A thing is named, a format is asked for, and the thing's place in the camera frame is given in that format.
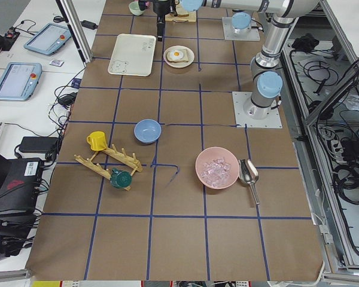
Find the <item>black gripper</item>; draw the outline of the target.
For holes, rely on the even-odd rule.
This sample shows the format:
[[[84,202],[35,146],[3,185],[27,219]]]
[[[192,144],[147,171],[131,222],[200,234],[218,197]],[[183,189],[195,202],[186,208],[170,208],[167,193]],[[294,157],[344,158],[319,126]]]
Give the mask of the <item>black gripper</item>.
[[[171,12],[171,1],[154,0],[153,11],[157,14],[157,40],[163,41],[165,34],[165,15]]]

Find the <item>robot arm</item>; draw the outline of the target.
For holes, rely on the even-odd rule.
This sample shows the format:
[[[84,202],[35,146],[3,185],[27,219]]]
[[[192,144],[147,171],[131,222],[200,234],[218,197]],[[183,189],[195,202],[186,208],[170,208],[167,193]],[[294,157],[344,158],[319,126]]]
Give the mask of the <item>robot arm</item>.
[[[244,112],[254,120],[268,116],[271,105],[282,89],[282,79],[274,71],[279,63],[281,51],[290,36],[294,22],[311,12],[317,1],[181,1],[186,11],[197,11],[200,7],[228,8],[272,14],[266,39],[251,61],[254,91],[243,105]]]
[[[232,10],[232,27],[236,33],[244,29],[257,29],[264,31],[263,25],[252,18],[253,11],[248,10]]]

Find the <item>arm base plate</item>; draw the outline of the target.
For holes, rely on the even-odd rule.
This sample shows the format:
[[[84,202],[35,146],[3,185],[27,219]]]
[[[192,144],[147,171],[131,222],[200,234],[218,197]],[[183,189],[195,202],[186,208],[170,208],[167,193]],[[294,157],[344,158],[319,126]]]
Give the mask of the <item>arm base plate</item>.
[[[259,108],[251,102],[251,92],[233,91],[232,99],[235,121],[238,127],[281,129],[281,117],[276,103],[267,108]]]
[[[246,29],[235,29],[232,26],[231,17],[222,18],[224,39],[231,41],[260,41],[260,34],[257,28],[254,27],[254,19],[251,20],[251,25]]]

